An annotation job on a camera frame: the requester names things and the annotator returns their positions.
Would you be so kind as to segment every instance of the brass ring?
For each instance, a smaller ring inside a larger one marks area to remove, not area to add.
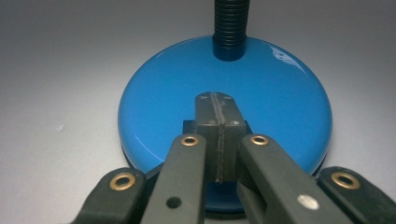
[[[355,176],[344,172],[333,173],[332,181],[344,189],[359,189],[361,187],[361,183]]]
[[[110,188],[114,190],[125,190],[134,184],[134,176],[130,173],[115,175],[110,181]]]
[[[197,145],[199,142],[198,138],[194,136],[187,136],[181,139],[181,144],[183,144],[186,147],[192,147]]]
[[[266,139],[263,136],[259,136],[259,135],[252,136],[250,138],[250,140],[252,143],[259,145],[259,146],[265,146],[269,143],[268,139]]]

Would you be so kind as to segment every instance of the gray background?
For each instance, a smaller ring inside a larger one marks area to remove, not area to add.
[[[0,222],[72,221],[97,181],[127,166],[117,112],[132,74],[212,33],[213,1],[0,1]],[[396,200],[396,2],[252,0],[247,34],[296,55],[325,87],[324,166]]]

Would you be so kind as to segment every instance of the glossy blue surface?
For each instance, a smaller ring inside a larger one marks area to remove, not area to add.
[[[323,160],[332,111],[316,76],[290,53],[254,38],[247,39],[243,58],[220,61],[211,37],[204,36],[153,56],[125,88],[120,139],[134,167],[147,172],[165,160],[183,120],[195,118],[195,96],[206,91],[231,95],[251,130],[272,136],[308,173]],[[209,190],[214,196],[206,201],[213,211],[240,209],[237,200],[228,207],[215,191]],[[233,196],[227,204],[234,201]]]

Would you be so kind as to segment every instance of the black corrugated tube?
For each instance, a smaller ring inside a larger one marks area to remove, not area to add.
[[[245,54],[249,0],[215,0],[213,53],[226,62]]]

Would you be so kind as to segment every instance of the gray surface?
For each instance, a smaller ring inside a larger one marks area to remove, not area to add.
[[[325,87],[334,124],[324,165],[361,173],[393,200],[395,8],[252,0],[247,30]],[[132,74],[212,30],[212,1],[0,1],[0,222],[70,222],[99,179],[127,165],[117,111]]]

